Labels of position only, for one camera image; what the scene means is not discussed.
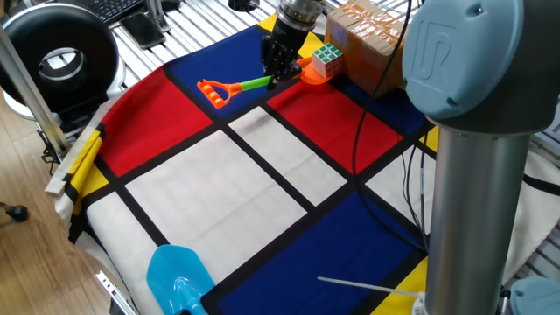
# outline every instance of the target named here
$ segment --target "red square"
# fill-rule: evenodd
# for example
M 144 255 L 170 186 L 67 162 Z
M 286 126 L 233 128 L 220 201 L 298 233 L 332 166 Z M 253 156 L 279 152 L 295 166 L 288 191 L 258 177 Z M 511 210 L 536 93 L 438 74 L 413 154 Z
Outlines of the red square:
M 363 108 L 330 84 L 300 81 L 268 104 L 316 145 L 350 172 L 352 148 Z M 356 171 L 361 172 L 401 137 L 383 122 L 367 114 L 360 133 Z
M 160 67 L 124 94 L 101 123 L 106 136 L 99 153 L 116 176 L 122 176 L 212 121 Z

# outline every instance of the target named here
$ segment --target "mondrian pattern tablecloth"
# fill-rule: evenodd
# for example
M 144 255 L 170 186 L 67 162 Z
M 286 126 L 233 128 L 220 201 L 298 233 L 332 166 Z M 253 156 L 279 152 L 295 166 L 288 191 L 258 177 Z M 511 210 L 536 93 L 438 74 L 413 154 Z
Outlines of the mondrian pattern tablecloth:
M 210 314 L 409 314 L 412 297 L 317 280 L 424 290 L 424 254 L 386 230 L 355 189 L 352 146 L 368 95 L 342 76 L 291 80 L 218 110 L 196 88 L 262 75 L 260 39 L 273 23 L 175 59 L 101 108 L 54 180 L 70 239 L 88 234 L 103 246 L 142 314 L 161 313 L 145 274 L 168 243 L 196 251 L 217 283 L 203 299 Z M 310 35 L 300 54 L 320 45 Z M 369 207 L 411 240 L 403 161 L 417 145 L 410 194 L 419 210 L 427 153 L 431 209 L 436 137 L 419 141 L 430 128 L 395 91 L 371 106 L 358 147 Z

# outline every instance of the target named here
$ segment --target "ur logo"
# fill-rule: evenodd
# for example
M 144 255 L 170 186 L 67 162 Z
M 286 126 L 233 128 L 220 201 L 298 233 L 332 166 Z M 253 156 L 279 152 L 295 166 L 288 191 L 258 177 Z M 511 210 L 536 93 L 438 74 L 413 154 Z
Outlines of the ur logo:
M 440 89 L 447 85 L 445 62 L 452 49 L 455 28 L 448 25 L 422 21 L 418 27 L 416 56 L 412 76 L 418 81 Z

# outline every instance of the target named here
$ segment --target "blue toy shovel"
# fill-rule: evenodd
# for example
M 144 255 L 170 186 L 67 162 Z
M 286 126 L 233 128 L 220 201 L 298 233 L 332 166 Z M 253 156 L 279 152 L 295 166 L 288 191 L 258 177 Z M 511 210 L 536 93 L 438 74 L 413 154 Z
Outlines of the blue toy shovel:
M 207 314 L 200 299 L 214 287 L 214 281 L 189 248 L 160 246 L 151 257 L 146 280 L 165 315 Z

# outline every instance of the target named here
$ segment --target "white square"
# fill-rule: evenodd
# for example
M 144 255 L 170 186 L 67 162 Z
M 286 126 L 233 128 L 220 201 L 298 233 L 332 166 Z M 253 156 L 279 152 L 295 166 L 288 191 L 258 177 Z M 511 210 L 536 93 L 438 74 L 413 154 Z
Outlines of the white square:
M 406 150 L 402 155 L 404 156 L 404 163 L 408 169 L 410 153 L 412 147 Z M 414 157 L 412 158 L 412 168 L 410 170 L 409 192 L 410 203 L 416 216 L 421 220 L 421 207 L 420 207 L 420 159 L 422 151 L 416 148 Z M 431 205 L 434 194 L 434 181 L 436 177 L 436 161 L 428 154 L 424 157 L 423 162 L 423 198 L 424 198 L 424 221 L 426 225 L 426 233 L 430 232 L 431 227 Z M 403 179 L 404 168 L 403 158 L 398 157 L 383 170 L 375 174 L 367 183 L 367 187 L 377 193 L 381 198 L 386 200 L 396 210 L 404 214 L 404 216 L 411 222 L 412 214 L 410 214 L 409 205 L 403 197 Z
M 200 256 L 216 283 L 305 214 L 221 131 L 127 188 L 171 244 Z
M 346 183 L 262 108 L 251 110 L 229 125 L 315 206 Z
M 87 218 L 142 314 L 162 314 L 146 282 L 158 248 L 121 198 L 112 192 L 87 209 Z

